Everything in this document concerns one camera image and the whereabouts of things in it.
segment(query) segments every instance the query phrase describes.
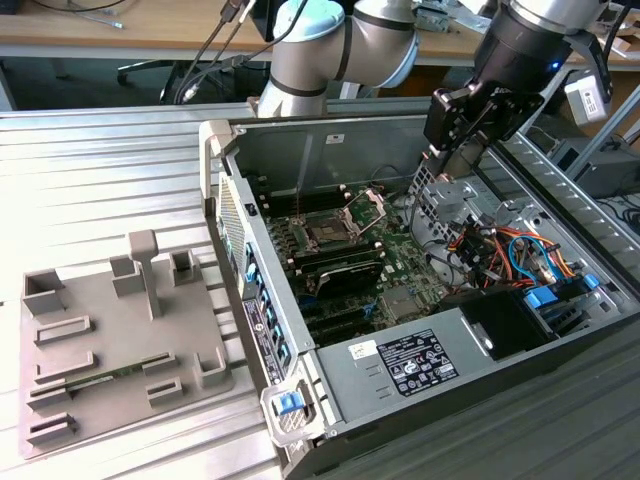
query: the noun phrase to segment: black cylinder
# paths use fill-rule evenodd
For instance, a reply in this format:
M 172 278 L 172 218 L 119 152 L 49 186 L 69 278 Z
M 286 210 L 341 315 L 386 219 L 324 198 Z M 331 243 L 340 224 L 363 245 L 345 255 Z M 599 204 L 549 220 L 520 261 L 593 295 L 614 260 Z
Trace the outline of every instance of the black cylinder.
M 571 53 L 561 34 L 537 27 L 503 6 L 475 54 L 475 83 L 539 93 Z

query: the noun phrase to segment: cable connector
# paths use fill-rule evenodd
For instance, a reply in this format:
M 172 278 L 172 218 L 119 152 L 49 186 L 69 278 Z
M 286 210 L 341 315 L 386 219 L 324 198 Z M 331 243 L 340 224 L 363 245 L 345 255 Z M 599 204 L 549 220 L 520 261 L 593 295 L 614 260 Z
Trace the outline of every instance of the cable connector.
M 249 15 L 249 12 L 253 10 L 253 7 L 255 6 L 257 1 L 258 0 L 249 0 L 249 4 L 244 8 L 242 15 L 240 15 L 240 18 L 238 19 L 238 23 L 244 23 L 244 21 L 247 19 L 247 16 Z
M 195 97 L 196 93 L 198 93 L 199 85 L 195 84 L 190 87 L 186 92 L 184 92 L 184 96 L 182 97 L 182 103 L 187 103 L 193 97 Z
M 232 22 L 243 3 L 244 0 L 227 0 L 220 10 L 220 20 L 224 23 Z

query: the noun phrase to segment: metal workbench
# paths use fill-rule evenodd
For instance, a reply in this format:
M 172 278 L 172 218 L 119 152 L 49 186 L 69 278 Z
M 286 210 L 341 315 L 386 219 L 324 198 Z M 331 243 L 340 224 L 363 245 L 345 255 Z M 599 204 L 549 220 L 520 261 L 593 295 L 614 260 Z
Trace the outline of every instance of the metal workbench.
M 198 192 L 200 122 L 249 115 L 244 105 L 217 105 L 0 116 L 0 476 L 280 478 Z M 154 228 L 165 254 L 189 247 L 199 255 L 236 386 L 25 462 L 16 428 L 20 273 L 69 264 L 60 269 L 63 278 L 107 270 L 105 260 L 133 228 Z M 638 478 L 639 394 L 636 324 L 555 372 L 324 477 Z

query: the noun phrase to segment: barcode sticker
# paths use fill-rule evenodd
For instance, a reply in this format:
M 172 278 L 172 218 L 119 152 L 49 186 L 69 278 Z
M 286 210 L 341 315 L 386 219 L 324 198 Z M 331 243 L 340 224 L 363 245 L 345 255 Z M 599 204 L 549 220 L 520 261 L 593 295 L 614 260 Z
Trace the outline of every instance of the barcode sticker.
M 592 118 L 598 114 L 600 109 L 598 108 L 598 102 L 596 101 L 592 90 L 587 90 L 582 94 L 582 101 L 585 109 L 587 110 L 588 118 Z
M 378 353 L 375 340 L 367 340 L 366 342 L 356 343 L 349 346 L 349 351 L 354 360 L 369 357 Z
M 327 135 L 327 145 L 333 145 L 335 143 L 342 143 L 342 142 L 344 142 L 344 133 Z

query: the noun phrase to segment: green circuit board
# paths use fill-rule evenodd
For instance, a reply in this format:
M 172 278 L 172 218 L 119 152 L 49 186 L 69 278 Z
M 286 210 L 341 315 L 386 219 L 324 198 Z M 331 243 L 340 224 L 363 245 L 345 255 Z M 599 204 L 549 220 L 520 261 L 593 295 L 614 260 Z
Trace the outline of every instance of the green circuit board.
M 400 212 L 382 197 L 377 198 L 382 201 L 385 215 L 361 235 L 354 235 L 349 228 L 342 208 L 265 219 L 300 311 L 320 344 L 344 340 L 338 334 L 341 329 L 347 337 L 351 333 L 357 336 L 424 317 L 447 294 L 447 288 L 425 261 L 420 245 L 403 224 Z M 348 206 L 352 225 L 360 230 L 370 225 L 380 216 L 376 206 L 365 195 L 358 197 Z M 381 245 L 373 255 L 342 254 L 350 246 L 373 244 Z M 313 258 L 319 252 L 341 255 L 335 263 L 312 274 L 287 268 L 293 257 Z M 318 278 L 323 272 L 372 263 L 377 268 L 382 264 L 374 284 L 330 298 L 318 294 Z

